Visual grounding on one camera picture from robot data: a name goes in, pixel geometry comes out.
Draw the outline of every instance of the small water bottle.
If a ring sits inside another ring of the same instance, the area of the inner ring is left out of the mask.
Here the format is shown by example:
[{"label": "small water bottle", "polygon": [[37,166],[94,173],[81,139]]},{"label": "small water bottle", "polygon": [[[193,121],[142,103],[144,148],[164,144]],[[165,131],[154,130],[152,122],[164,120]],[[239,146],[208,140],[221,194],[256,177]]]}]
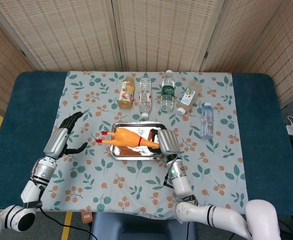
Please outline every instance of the small water bottle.
[{"label": "small water bottle", "polygon": [[201,138],[213,138],[213,108],[210,102],[206,102],[202,108]]},{"label": "small water bottle", "polygon": [[138,108],[143,119],[149,119],[149,112],[152,108],[152,83],[149,77],[142,78],[140,82]]},{"label": "small water bottle", "polygon": [[175,80],[172,77],[172,71],[167,70],[162,82],[161,90],[161,110],[170,112],[173,110],[175,101]]}]

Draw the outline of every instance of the rubber chicken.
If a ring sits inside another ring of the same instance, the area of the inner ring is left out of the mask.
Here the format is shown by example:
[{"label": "rubber chicken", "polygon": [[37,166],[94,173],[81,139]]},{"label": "rubber chicken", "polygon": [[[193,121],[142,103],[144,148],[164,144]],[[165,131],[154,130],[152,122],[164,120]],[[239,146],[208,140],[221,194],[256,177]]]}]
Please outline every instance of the rubber chicken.
[{"label": "rubber chicken", "polygon": [[158,143],[148,141],[136,134],[135,132],[132,132],[122,127],[117,128],[115,132],[101,131],[101,134],[113,136],[114,139],[102,140],[99,138],[95,140],[97,143],[112,144],[118,147],[126,146],[130,148],[136,148],[139,146],[147,146],[153,149],[160,148]]}]

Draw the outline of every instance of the stainless steel tray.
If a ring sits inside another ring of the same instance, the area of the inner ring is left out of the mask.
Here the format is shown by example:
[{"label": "stainless steel tray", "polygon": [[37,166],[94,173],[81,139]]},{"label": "stainless steel tray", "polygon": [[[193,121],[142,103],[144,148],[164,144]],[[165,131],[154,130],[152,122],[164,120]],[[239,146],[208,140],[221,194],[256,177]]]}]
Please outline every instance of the stainless steel tray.
[{"label": "stainless steel tray", "polygon": [[[141,137],[148,139],[151,129],[160,130],[165,129],[161,122],[157,121],[141,121],[129,123],[115,123],[112,126],[114,133],[117,128],[125,128]],[[155,135],[154,142],[158,143],[158,136]],[[161,153],[151,152],[147,146],[127,147],[127,146],[110,146],[111,156],[115,160],[160,160],[163,158]]]}]

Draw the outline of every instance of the white robotic arm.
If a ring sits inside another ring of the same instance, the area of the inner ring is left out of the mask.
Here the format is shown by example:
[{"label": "white robotic arm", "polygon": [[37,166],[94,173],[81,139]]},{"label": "white robotic arm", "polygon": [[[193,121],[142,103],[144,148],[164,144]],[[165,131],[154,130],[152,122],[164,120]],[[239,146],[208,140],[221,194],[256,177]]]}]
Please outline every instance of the white robotic arm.
[{"label": "white robotic arm", "polygon": [[236,211],[214,205],[198,206],[182,160],[178,156],[180,146],[174,132],[159,130],[158,141],[167,163],[174,191],[184,201],[175,208],[178,219],[199,222],[211,227],[233,232],[247,240],[281,240],[277,213],[274,206],[264,200],[251,200],[246,204],[247,222]]},{"label": "white robotic arm", "polygon": [[59,129],[52,133],[43,150],[45,157],[34,164],[31,177],[21,194],[23,207],[12,205],[0,212],[0,234],[3,229],[17,232],[28,230],[35,221],[37,208],[42,207],[41,196],[57,168],[57,159],[63,154],[77,154],[86,148],[87,142],[79,149],[67,149],[69,134],[82,115],[83,113],[77,112],[66,118]]}]

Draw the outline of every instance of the white bottle cap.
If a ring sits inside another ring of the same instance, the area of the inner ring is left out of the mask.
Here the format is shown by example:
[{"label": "white bottle cap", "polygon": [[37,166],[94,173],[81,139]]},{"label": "white bottle cap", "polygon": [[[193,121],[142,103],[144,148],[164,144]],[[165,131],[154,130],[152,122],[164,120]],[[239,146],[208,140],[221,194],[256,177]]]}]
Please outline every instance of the white bottle cap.
[{"label": "white bottle cap", "polygon": [[176,110],[177,114],[183,116],[185,113],[186,113],[186,110],[182,107],[179,107],[177,110]]},{"label": "white bottle cap", "polygon": [[147,112],[142,113],[143,119],[149,119],[149,114]]}]

